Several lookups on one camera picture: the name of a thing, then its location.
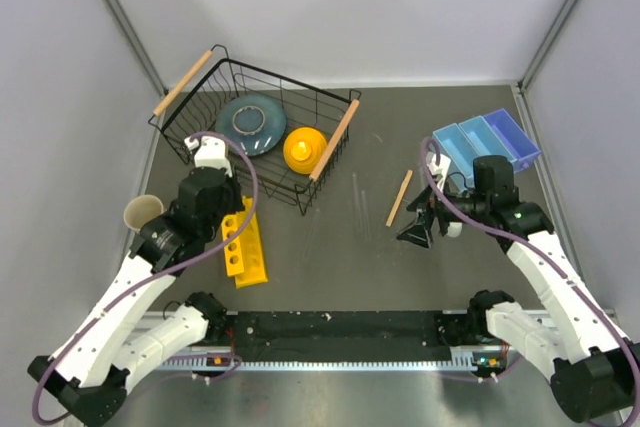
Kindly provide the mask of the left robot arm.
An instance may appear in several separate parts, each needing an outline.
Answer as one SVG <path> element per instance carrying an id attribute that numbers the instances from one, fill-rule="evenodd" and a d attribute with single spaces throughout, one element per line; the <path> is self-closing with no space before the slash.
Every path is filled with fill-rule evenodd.
<path id="1" fill-rule="evenodd" d="M 169 209 L 135 236 L 116 277 L 78 330 L 54 353 L 28 367 L 37 392 L 48 392 L 86 426 L 113 418 L 149 373 L 183 348 L 226 334 L 222 305 L 191 295 L 167 320 L 130 337 L 154 301 L 215 236 L 225 216 L 243 211 L 230 167 L 192 169 Z"/>

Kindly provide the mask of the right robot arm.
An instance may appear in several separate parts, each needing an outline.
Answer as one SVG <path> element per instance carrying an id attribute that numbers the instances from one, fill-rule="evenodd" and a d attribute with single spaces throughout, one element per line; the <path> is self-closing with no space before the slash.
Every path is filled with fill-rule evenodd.
<path id="1" fill-rule="evenodd" d="M 448 160 L 425 155 L 427 185 L 410 203 L 415 219 L 398 240 L 431 247 L 431 228 L 457 236 L 477 228 L 499 244 L 524 275 L 554 326 L 547 328 L 509 294 L 480 291 L 467 308 L 467 331 L 476 341 L 494 338 L 514 347 L 548 381 L 564 414 L 576 423 L 630 409 L 639 415 L 639 345 L 607 319 L 568 260 L 554 226 L 536 203 L 524 202 L 511 163 L 501 155 L 474 160 L 474 185 L 453 192 Z"/>

